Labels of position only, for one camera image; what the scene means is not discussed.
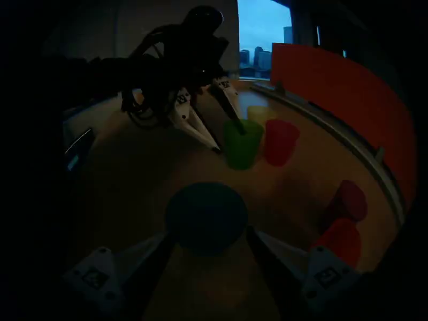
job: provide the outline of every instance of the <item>plastic cup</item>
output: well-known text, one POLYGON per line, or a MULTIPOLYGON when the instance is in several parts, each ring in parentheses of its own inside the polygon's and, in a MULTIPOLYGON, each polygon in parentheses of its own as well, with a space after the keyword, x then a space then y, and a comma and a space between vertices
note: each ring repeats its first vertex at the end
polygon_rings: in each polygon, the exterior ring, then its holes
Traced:
POLYGON ((297 140, 299 129, 291 123, 280 119, 266 122, 266 137, 264 156, 273 166, 283 166, 291 158, 297 140))
POLYGON ((266 126, 266 122, 270 119, 275 119, 277 114, 265 106, 248 106, 247 109, 248 120, 255 121, 256 123, 266 126))
POLYGON ((235 124, 229 120, 224 124, 224 152, 227 165, 235 170, 247 170, 252 167, 262 139, 263 127, 251 120, 241 119, 246 130, 241 135, 235 124))
POLYGON ((362 221, 368 212, 364 192, 350 180, 343 180, 333 199, 320 217, 318 229, 324 233, 335 220, 347 218, 357 223, 362 221))

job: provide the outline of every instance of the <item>table surface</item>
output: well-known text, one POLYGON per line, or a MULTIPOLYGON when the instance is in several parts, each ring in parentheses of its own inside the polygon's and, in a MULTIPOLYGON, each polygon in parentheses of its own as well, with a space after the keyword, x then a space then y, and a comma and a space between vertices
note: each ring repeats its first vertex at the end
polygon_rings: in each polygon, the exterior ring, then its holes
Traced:
MULTIPOLYGON (((75 235, 70 264, 98 246, 113 252, 164 231, 169 199, 183 187, 219 181, 235 189, 249 209, 249 224, 307 250, 317 239, 318 216, 343 179, 365 192, 367 218, 358 223, 362 255, 357 269, 371 271, 395 238, 388 201, 364 165, 339 141, 286 105, 236 81, 244 118, 249 105, 274 109, 301 135, 286 166, 273 167, 259 153, 248 171, 227 167, 217 155, 173 128, 143 131, 114 113, 97 137, 74 189, 75 235)), ((223 141, 226 116, 207 93, 199 110, 223 141)), ((145 319, 279 319, 244 237, 222 256, 196 257, 176 246, 147 308, 145 319)))

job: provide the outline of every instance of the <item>red panel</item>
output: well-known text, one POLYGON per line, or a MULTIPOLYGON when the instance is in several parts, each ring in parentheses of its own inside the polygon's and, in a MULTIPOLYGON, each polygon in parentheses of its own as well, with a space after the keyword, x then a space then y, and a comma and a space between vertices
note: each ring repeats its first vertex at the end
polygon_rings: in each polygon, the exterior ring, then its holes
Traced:
POLYGON ((384 147, 384 161, 409 208, 417 181, 416 136, 409 111, 385 82, 334 53, 275 43, 271 83, 278 81, 343 120, 373 147, 384 147))

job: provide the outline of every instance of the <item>city building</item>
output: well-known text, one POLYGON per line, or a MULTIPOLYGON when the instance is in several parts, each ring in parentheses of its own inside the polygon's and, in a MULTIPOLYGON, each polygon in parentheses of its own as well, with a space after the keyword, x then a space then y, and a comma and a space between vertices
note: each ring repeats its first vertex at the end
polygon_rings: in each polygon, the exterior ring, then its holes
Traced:
POLYGON ((293 43, 293 28, 284 27, 284 43, 293 43))
POLYGON ((262 70, 268 70, 272 66, 272 53, 270 51, 261 51, 258 53, 258 67, 262 70))
POLYGON ((254 67, 255 68, 258 68, 258 55, 262 51, 263 51, 262 47, 256 47, 256 49, 254 49, 254 67))
POLYGON ((239 63, 248 65, 250 63, 250 51, 249 50, 241 50, 239 52, 239 63))

